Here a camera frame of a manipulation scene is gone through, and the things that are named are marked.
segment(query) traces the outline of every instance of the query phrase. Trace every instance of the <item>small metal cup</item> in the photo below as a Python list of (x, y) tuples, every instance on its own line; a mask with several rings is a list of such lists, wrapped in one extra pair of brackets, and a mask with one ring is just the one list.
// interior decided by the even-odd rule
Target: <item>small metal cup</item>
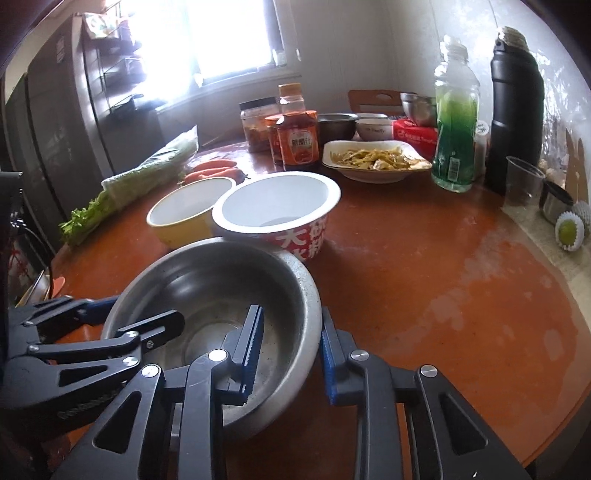
[(573, 203), (573, 198), (566, 190), (552, 181), (544, 181), (544, 187), (540, 197), (540, 210), (544, 218), (552, 225), (556, 224), (560, 215), (570, 210)]

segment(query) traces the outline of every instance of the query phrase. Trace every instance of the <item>green vegetable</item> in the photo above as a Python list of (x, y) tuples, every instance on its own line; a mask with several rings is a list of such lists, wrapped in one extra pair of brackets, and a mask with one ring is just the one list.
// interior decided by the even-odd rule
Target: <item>green vegetable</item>
[(132, 170), (101, 182), (103, 191), (82, 210), (74, 210), (72, 218), (60, 224), (64, 241), (80, 245), (100, 223), (153, 188), (178, 176), (183, 163), (197, 151), (197, 127), (180, 134), (149, 159)]
[(117, 211), (114, 202), (104, 190), (92, 200), (88, 207), (74, 210), (72, 218), (60, 224), (61, 234), (68, 245), (80, 245), (91, 231), (107, 217)]

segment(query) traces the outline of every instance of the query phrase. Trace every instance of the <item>white plate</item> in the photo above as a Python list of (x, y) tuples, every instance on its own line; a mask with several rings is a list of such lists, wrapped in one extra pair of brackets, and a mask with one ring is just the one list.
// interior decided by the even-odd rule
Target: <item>white plate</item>
[[(361, 170), (355, 167), (344, 167), (334, 163), (331, 158), (331, 153), (344, 153), (347, 150), (392, 150), (396, 147), (402, 148), (402, 153), (411, 157), (422, 160), (422, 162), (414, 165), (414, 168), (409, 170)], [(335, 140), (328, 142), (324, 146), (324, 154), (322, 155), (322, 163), (328, 167), (338, 170), (345, 177), (351, 180), (361, 181), (363, 183), (395, 183), (408, 177), (411, 173), (416, 171), (426, 171), (431, 169), (431, 162), (425, 160), (418, 152), (406, 142), (399, 140), (382, 140), (379, 142), (354, 142), (347, 140)]]

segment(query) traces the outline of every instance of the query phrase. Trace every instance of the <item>yellow bowl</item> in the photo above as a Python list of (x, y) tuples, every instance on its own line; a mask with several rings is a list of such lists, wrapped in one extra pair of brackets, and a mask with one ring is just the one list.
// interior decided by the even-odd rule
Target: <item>yellow bowl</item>
[(171, 249), (213, 237), (213, 205), (236, 182), (226, 177), (199, 180), (169, 193), (148, 212), (147, 224)]

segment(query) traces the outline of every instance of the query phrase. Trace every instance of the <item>refrigerator door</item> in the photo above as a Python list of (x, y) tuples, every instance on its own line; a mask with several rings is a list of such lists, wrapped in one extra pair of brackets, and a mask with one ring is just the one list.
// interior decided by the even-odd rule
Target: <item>refrigerator door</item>
[(24, 199), (38, 230), (54, 252), (61, 247), (58, 225), (66, 221), (55, 194), (48, 183), (37, 146), (27, 108), (27, 78), (23, 76), (6, 103), (4, 127), (11, 166), (23, 172)]
[(84, 70), (80, 17), (70, 17), (28, 68), (28, 98), (41, 161), (65, 214), (86, 207), (113, 175)]

